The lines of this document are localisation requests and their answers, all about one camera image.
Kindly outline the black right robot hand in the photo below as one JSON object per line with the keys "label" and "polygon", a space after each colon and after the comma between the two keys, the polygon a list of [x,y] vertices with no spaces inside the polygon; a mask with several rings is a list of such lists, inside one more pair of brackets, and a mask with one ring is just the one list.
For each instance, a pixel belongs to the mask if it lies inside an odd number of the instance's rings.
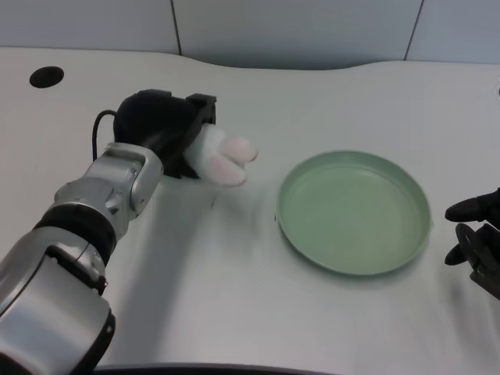
{"label": "black right robot hand", "polygon": [[470,279],[499,298],[499,191],[450,206],[445,219],[456,224],[458,240],[445,264],[469,263]]}

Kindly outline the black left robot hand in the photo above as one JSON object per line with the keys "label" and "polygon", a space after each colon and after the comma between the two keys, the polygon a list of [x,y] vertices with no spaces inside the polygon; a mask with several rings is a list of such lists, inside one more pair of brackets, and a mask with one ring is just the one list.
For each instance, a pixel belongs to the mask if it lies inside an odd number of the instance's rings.
{"label": "black left robot hand", "polygon": [[180,179],[199,175],[184,157],[205,123],[216,122],[216,98],[193,94],[186,98],[148,89],[125,99],[113,121],[114,140],[152,150],[163,174]]}

